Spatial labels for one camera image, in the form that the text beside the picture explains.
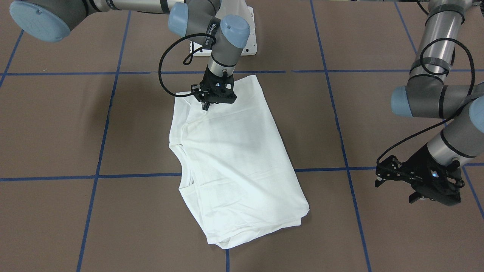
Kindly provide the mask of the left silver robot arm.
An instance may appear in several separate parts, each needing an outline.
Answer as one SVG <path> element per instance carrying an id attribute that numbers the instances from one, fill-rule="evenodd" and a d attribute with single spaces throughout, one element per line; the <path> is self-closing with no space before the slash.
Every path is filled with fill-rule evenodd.
<path id="1" fill-rule="evenodd" d="M 461 168 L 483 153 L 483 84 L 475 83 L 470 56 L 468 85 L 446 85 L 454 51 L 464 45 L 458 32 L 473 0 L 431 0 L 420 45 L 406 85 L 392 94 L 394 114 L 447 122 L 438 134 L 405 162 L 391 156 L 385 161 L 395 176 L 414 190 L 409 203 L 431 199 L 446 206 L 461 203 Z"/>

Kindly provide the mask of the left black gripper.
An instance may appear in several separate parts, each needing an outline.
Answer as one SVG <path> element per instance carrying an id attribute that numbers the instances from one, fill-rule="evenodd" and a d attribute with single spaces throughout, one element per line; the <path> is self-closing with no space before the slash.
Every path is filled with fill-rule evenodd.
<path id="1" fill-rule="evenodd" d="M 414 193 L 408 197 L 410 204 L 419 199 L 430 199 L 446 206 L 462 201 L 460 189 L 464 186 L 462 169 L 458 160 L 448 166 L 439 164 L 424 146 L 401 166 L 402 178 Z"/>

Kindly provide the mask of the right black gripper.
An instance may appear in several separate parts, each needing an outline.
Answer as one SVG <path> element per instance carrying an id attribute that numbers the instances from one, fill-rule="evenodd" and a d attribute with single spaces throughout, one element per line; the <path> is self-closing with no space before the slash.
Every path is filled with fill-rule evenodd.
<path id="1" fill-rule="evenodd" d="M 237 96 L 234 92 L 234 77 L 223 72 L 223 76 L 216 76 L 206 69 L 199 85 L 199 102 L 203 103 L 202 110 L 208 111 L 211 104 L 232 104 Z"/>

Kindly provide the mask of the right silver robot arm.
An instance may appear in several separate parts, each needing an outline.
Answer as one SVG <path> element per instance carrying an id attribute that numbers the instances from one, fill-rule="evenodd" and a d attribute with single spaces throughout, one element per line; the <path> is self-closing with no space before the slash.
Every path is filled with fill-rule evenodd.
<path id="1" fill-rule="evenodd" d="M 163 90 L 174 97 L 193 96 L 203 110 L 213 104 L 232 104 L 234 69 L 255 28 L 245 0 L 14 0 L 9 13 L 26 33 L 44 42 L 59 42 L 93 14 L 131 11 L 166 19 L 167 30 L 178 36 L 159 60 L 158 78 Z M 203 78 L 188 93 L 166 88 L 162 65 L 166 55 L 183 41 L 209 50 Z"/>

